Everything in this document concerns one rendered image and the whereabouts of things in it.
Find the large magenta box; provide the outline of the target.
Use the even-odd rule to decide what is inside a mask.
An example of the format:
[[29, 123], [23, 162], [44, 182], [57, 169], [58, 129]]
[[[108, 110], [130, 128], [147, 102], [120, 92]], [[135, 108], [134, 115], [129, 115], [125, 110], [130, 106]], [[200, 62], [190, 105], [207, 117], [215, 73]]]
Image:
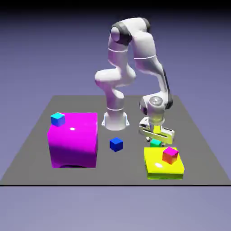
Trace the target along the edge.
[[47, 140], [53, 168], [80, 166], [95, 168], [98, 150], [96, 112], [61, 112], [65, 124], [50, 125]]

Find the small pink cube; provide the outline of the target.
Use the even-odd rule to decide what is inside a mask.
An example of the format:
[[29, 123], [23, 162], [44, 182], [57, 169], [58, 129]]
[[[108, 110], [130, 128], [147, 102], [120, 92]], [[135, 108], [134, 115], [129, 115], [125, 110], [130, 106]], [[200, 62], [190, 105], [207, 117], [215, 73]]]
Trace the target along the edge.
[[168, 164], [173, 164], [178, 158], [179, 151], [172, 147], [167, 147], [162, 154], [162, 160]]

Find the small blue cube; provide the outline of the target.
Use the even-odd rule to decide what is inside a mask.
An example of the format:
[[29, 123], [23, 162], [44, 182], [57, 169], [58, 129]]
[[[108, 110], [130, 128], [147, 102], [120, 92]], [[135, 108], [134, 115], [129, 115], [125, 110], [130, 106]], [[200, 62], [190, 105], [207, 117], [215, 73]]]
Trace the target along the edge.
[[120, 151], [123, 149], [123, 140], [115, 137], [110, 140], [110, 149], [114, 152]]

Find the small cyan cube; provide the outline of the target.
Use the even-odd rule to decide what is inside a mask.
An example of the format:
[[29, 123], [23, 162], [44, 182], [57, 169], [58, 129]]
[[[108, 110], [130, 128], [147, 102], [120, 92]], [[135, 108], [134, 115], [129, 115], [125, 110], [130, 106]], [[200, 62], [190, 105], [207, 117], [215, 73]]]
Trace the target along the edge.
[[65, 124], [65, 115], [60, 112], [56, 112], [51, 115], [51, 124], [60, 127]]

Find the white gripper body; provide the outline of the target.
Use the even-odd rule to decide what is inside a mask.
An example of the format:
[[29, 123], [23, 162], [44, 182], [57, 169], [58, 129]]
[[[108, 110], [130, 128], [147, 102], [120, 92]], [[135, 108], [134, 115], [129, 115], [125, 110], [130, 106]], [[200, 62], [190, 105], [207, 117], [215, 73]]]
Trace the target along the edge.
[[150, 139], [156, 139], [166, 144], [173, 144], [175, 132], [162, 125], [151, 125], [149, 123], [139, 124], [139, 133]]

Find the small green cube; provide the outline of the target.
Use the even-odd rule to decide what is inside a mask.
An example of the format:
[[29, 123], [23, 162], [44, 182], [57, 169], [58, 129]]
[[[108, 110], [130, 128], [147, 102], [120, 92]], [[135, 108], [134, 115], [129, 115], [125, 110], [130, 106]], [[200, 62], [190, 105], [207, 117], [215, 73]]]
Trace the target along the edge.
[[149, 146], [152, 147], [152, 148], [161, 147], [162, 146], [162, 142], [160, 140], [152, 139], [149, 142]]

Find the large yellow box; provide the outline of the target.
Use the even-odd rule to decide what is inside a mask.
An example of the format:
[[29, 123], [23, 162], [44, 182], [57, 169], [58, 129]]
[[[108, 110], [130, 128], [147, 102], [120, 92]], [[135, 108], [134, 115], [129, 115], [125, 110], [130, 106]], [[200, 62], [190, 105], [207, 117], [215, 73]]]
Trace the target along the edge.
[[184, 175], [184, 164], [178, 154], [177, 160], [171, 165], [162, 160], [162, 154], [166, 147], [145, 147], [144, 161], [148, 179], [182, 179]]

